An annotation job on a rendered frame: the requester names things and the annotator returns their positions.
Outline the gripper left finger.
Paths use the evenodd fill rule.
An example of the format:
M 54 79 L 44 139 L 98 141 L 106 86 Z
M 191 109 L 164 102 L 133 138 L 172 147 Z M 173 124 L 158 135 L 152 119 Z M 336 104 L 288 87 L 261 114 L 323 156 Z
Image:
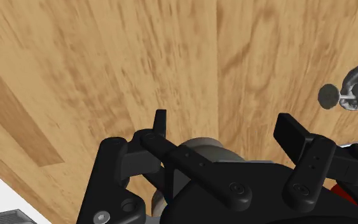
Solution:
M 181 174 L 232 211 L 244 211 L 252 191 L 232 172 L 218 168 L 186 145 L 166 139 L 167 112 L 158 109 L 152 129 L 135 132 L 131 141 L 101 141 L 76 224 L 151 224 L 144 200 L 127 190 L 132 176 L 144 176 L 169 201 L 179 193 Z

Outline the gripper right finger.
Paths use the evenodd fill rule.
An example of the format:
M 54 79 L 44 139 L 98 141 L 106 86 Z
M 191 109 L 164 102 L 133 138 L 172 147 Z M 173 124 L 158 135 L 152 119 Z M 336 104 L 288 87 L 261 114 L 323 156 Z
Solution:
M 307 131 L 288 113 L 278 115 L 273 136 L 296 165 L 283 189 L 289 206 L 311 211 L 326 178 L 335 180 L 358 205 L 358 143 L 338 146 L 325 136 Z

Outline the red object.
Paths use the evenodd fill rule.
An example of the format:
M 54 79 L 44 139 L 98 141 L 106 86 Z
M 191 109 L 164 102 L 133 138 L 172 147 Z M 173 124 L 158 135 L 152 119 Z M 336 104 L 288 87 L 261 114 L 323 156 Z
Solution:
M 349 202 L 357 205 L 356 201 L 339 185 L 335 184 L 331 189 L 333 193 L 339 195 L 340 197 L 348 200 Z

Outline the grey ribbed object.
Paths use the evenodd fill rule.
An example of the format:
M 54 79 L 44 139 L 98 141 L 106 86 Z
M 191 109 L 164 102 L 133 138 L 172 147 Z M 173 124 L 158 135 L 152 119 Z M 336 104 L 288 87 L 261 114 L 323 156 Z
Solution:
M 0 212 L 0 224 L 37 224 L 19 209 Z

